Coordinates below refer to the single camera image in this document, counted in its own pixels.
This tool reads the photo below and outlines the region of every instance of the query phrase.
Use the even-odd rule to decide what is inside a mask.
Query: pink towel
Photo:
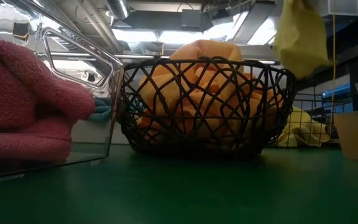
[[[88,90],[51,74],[31,50],[0,40],[0,158],[66,159],[71,128],[93,110]]]

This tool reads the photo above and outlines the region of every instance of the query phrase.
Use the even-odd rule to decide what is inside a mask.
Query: green table surface
[[[0,182],[0,223],[358,223],[358,162],[265,149],[251,161],[89,162]]]

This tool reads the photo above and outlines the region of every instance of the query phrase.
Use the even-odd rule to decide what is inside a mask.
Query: yellow fabric
[[[273,49],[285,68],[302,79],[330,65],[326,41],[324,21],[307,0],[284,0]]]
[[[198,59],[203,56],[206,56],[206,57],[221,56],[228,60],[233,60],[233,61],[241,61],[242,60],[241,52],[236,45],[230,44],[227,42],[216,42],[216,41],[212,41],[212,40],[198,40],[196,42],[184,45],[179,50],[177,50],[173,55],[171,55],[170,59]],[[182,64],[181,70],[184,70],[188,66],[189,66],[189,63]],[[219,66],[221,66],[222,68],[228,67],[227,65],[224,65],[224,64],[220,64]],[[178,71],[174,66],[170,66],[170,68],[174,71],[174,73],[176,75],[178,74]],[[208,90],[211,93],[217,93],[217,91],[220,89],[220,87],[227,81],[227,78],[221,73],[219,73],[216,77],[213,78],[213,76],[215,75],[216,70],[217,70],[214,65],[210,65],[208,68],[206,68],[204,75],[202,77],[200,77],[201,72],[204,69],[205,69],[205,64],[202,64],[202,63],[196,64],[196,65],[192,66],[191,69],[189,69],[185,72],[185,77],[192,83],[196,83],[197,80],[200,80],[200,82],[198,84],[200,87],[207,89],[207,87],[209,85]],[[244,69],[241,67],[239,69],[239,71],[242,72],[242,71],[244,71]],[[247,79],[252,78],[252,74],[249,74],[249,73],[244,73],[244,76]],[[162,85],[166,84],[169,80],[172,80],[172,79],[173,79],[172,72],[170,72],[167,68],[165,68],[164,66],[161,66],[161,65],[156,67],[155,71],[152,74],[152,80],[156,83],[156,85],[159,88]],[[241,77],[238,77],[238,79],[239,79],[239,83],[245,82],[245,80]],[[152,115],[156,115],[156,116],[166,116],[167,113],[169,113],[169,114],[175,114],[176,116],[181,116],[181,117],[183,117],[183,116],[189,117],[189,116],[194,116],[196,114],[196,110],[195,110],[194,106],[186,98],[184,100],[182,100],[182,102],[180,102],[183,105],[183,109],[181,109],[181,106],[178,106],[177,109],[175,110],[175,107],[180,100],[180,87],[177,82],[172,81],[168,85],[164,86],[161,89],[161,94],[162,94],[163,98],[160,98],[158,96],[158,94],[156,94],[155,87],[151,84],[151,82],[149,82],[146,79],[146,76],[143,77],[143,79],[141,79],[139,86],[142,86],[144,84],[144,82],[146,82],[146,84],[141,89],[140,95],[141,95],[142,99],[145,101],[145,103],[147,105],[149,105],[152,109],[151,111],[146,109],[145,110],[146,114],[152,114]],[[180,85],[181,85],[181,87],[183,87],[183,89],[185,91],[188,91],[190,88],[185,83],[185,81],[183,79],[181,79]],[[232,93],[235,90],[236,90],[235,85],[230,82],[222,90],[222,92],[220,92],[218,97],[220,99],[222,99],[223,101],[225,101],[232,95]],[[249,85],[244,86],[244,91],[249,91]],[[200,109],[200,113],[202,116],[229,116],[229,114],[231,113],[231,110],[227,106],[225,106],[223,108],[223,114],[222,114],[221,110],[220,110],[220,108],[222,107],[222,103],[219,102],[218,100],[213,100],[213,98],[211,96],[206,95],[204,97],[204,100],[201,102],[203,93],[204,92],[199,89],[195,89],[190,93],[191,100],[195,103],[196,108]],[[261,93],[262,93],[261,91],[254,91],[251,94],[251,99],[250,99],[250,104],[249,104],[250,116],[253,116],[256,113],[257,105],[260,103],[260,100],[262,99]],[[269,101],[269,99],[273,98],[272,90],[268,91],[267,98],[268,98],[268,101]],[[237,97],[232,97],[231,99],[232,100],[229,101],[229,104],[232,107],[236,107],[239,104],[239,100],[237,99]],[[163,107],[162,100],[165,100],[165,102],[167,103],[168,111],[166,111],[166,109]],[[209,108],[209,110],[207,111],[206,109],[207,109],[208,104],[211,100],[213,101],[212,105]],[[275,110],[276,110],[276,106],[271,106],[268,109],[268,113],[274,113]],[[237,112],[240,116],[243,116],[240,108],[238,109]],[[184,121],[185,122],[182,122],[182,120],[180,120],[180,122],[178,122],[179,128],[185,133],[191,132],[191,129],[193,128],[193,120],[192,119],[184,119]],[[211,126],[212,130],[216,129],[223,123],[222,119],[217,119],[217,118],[207,119],[206,121]],[[268,122],[266,122],[266,126],[270,126],[272,124],[272,122],[274,122],[274,121],[275,121],[275,119],[269,119]],[[157,124],[156,122],[153,122],[153,124],[150,124],[150,119],[146,118],[146,117],[140,117],[137,121],[137,124],[140,127],[144,127],[144,128],[151,126],[156,130],[162,128],[162,126],[161,126],[162,124]],[[170,124],[171,124],[171,121],[165,122],[165,125],[170,125]],[[229,126],[234,132],[236,132],[239,130],[240,124],[241,124],[241,121],[236,119],[236,120],[231,120]],[[199,137],[208,137],[211,135],[211,131],[206,127],[205,124],[197,124],[197,126],[201,126],[200,130],[198,131]],[[149,131],[150,135],[153,135],[156,133],[157,132],[155,130]],[[223,126],[219,129],[219,131],[215,135],[222,136],[222,135],[226,135],[229,133],[230,133],[229,127]]]
[[[321,143],[329,141],[326,133],[326,125],[311,119],[310,115],[296,107],[287,119],[283,133],[278,137],[277,146],[321,146]]]

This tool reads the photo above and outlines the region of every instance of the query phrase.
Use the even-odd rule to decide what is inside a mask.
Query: teal cloth
[[[95,109],[88,120],[97,122],[108,121],[111,118],[111,99],[95,98],[94,103]]]

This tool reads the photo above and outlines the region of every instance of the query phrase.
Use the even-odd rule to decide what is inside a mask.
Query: orange towel
[[[184,45],[173,55],[171,55],[170,59],[198,59],[200,57],[211,58],[217,56],[224,57],[232,61],[242,60],[241,52],[236,45],[229,44],[227,42],[216,42],[212,40],[198,40],[196,42]],[[181,64],[180,70],[184,71],[189,65],[191,64]],[[229,65],[227,64],[222,63],[219,64],[219,66],[220,68],[229,69]],[[169,65],[169,68],[174,72],[175,75],[178,75],[179,72],[173,65]],[[198,63],[184,72],[184,76],[190,81],[190,83],[198,82],[199,87],[209,90],[209,92],[214,95],[218,93],[223,85],[226,85],[217,95],[221,101],[216,100],[211,95],[207,95],[204,93],[204,91],[195,88],[189,94],[190,99],[196,105],[194,107],[188,98],[181,97],[181,94],[183,95],[184,91],[188,92],[190,90],[190,86],[186,84],[184,79],[180,79],[181,81],[179,86],[177,83],[179,81],[174,80],[174,75],[169,69],[162,65],[157,66],[152,74],[151,79],[160,89],[164,85],[160,90],[162,97],[157,94],[155,87],[151,84],[150,81],[148,81],[147,77],[141,79],[139,83],[140,87],[144,85],[139,93],[145,103],[151,108],[151,111],[146,109],[144,111],[145,114],[152,114],[159,117],[164,117],[168,114],[174,114],[175,116],[179,117],[193,117],[199,110],[199,116],[228,117],[233,111],[230,106],[236,108],[240,104],[240,101],[236,95],[232,96],[236,90],[235,84],[233,82],[227,83],[227,78],[225,77],[225,75],[230,77],[232,72],[227,71],[225,74],[222,74],[221,72],[217,72],[217,70],[218,69],[215,67],[215,65],[210,65],[208,68],[205,68],[205,64]],[[240,67],[238,73],[242,73],[247,80],[252,79],[252,74],[243,73],[243,71],[244,68]],[[240,75],[237,76],[237,79],[239,84],[245,82],[244,78],[242,78]],[[244,85],[243,87],[246,93],[249,93],[249,88],[249,85]],[[272,97],[273,91],[269,90],[267,92],[268,101]],[[243,114],[242,110],[238,108],[235,110],[232,117],[241,118],[254,116],[257,112],[257,106],[259,105],[261,99],[262,91],[254,90],[250,95],[249,115]],[[226,100],[229,100],[228,105],[223,105],[222,101],[225,102]],[[270,104],[274,105],[275,102],[275,100],[272,100]],[[243,103],[243,106],[244,108],[247,108],[247,103]],[[275,111],[276,106],[268,107],[267,114],[274,113]],[[155,143],[157,143],[160,139],[160,136],[158,137],[155,135],[158,135],[159,129],[161,129],[163,125],[172,125],[172,121],[164,121],[166,121],[164,124],[159,124],[156,121],[151,124],[150,118],[143,116],[138,119],[137,124],[143,128],[152,127],[152,129],[149,131],[149,134],[155,138]],[[266,128],[271,126],[274,121],[274,119],[268,119],[266,122]],[[193,130],[193,122],[193,119],[180,119],[177,121],[180,131],[187,134],[195,131]],[[210,128],[207,127],[206,124],[196,124],[196,127],[199,127],[197,130],[197,135],[201,138],[210,137],[212,134],[214,136],[236,134],[241,127],[241,120],[239,119],[230,119],[228,121],[229,125],[225,126],[222,125],[223,119],[221,118],[207,118],[206,122]]]

